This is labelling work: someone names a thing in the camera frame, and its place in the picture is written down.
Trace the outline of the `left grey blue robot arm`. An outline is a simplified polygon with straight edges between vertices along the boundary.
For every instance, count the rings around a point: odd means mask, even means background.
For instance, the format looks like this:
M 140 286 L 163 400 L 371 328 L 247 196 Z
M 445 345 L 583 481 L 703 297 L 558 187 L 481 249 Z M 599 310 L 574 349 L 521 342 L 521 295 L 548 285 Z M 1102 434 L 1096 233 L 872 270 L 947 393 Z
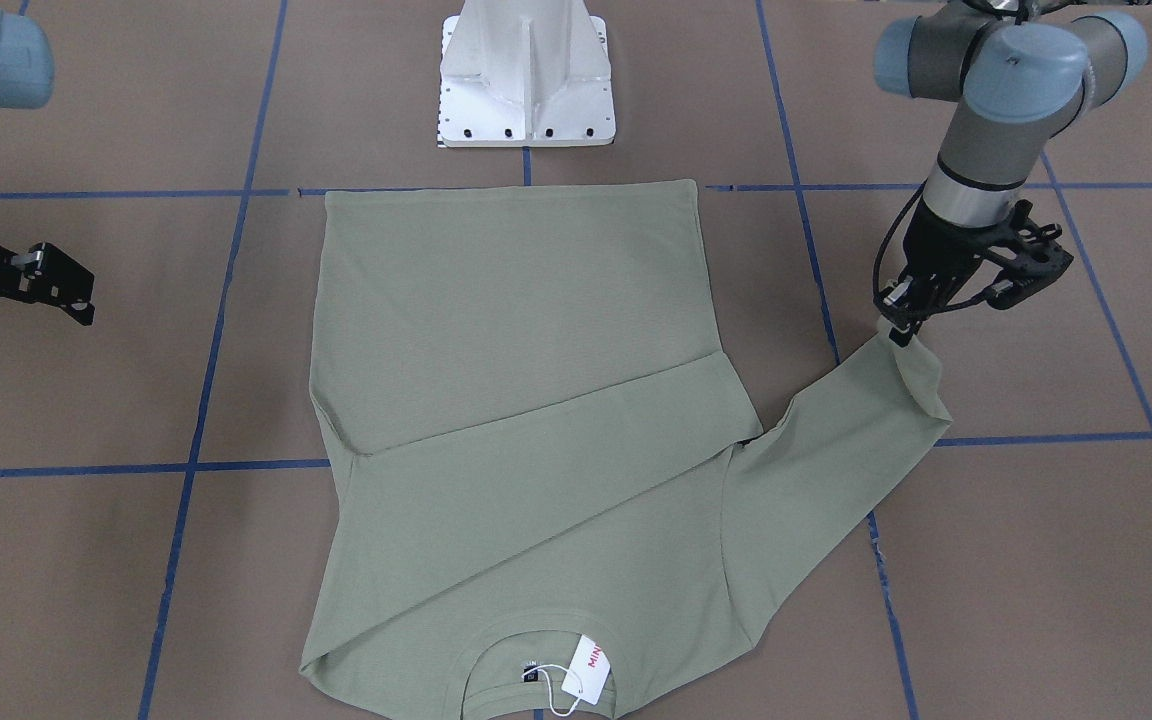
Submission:
M 955 105 L 929 177 L 892 223 L 904 266 L 873 302 L 905 346 L 937 314 L 1010 309 L 1064 274 L 1058 223 L 1021 196 L 1052 137 L 1121 94 L 1146 68 L 1146 28 L 1124 12 L 1043 22 L 1059 1 L 952 1 L 901 18 L 876 46 L 888 94 Z

